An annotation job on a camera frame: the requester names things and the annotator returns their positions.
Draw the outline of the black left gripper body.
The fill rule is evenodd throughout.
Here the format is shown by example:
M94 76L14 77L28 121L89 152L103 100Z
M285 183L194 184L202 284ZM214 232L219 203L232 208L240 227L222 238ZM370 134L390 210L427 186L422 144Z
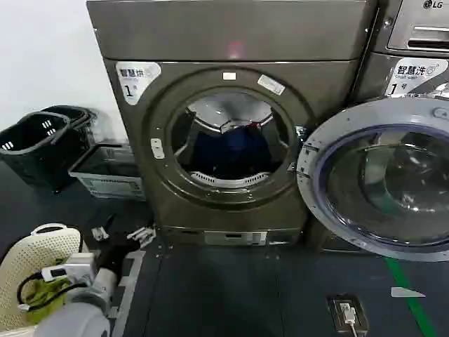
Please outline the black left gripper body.
M140 249L140 242L128 235L114 233L100 250L98 268L107 269L113 273L122 273L123 261L129 253Z

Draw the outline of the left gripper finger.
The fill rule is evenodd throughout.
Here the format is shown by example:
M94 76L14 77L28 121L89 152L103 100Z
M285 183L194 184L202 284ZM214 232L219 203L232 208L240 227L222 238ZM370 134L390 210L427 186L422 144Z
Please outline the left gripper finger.
M154 223L149 223L148 225L128 234L126 239L138 242L140 246L148 246L154 241L156 236L157 234Z
M91 229L91 233L95 241L103 242L104 240L107 240L109 238L108 230L112 226L115 217L116 214L114 213L107 218L104 225L100 227L94 227Z

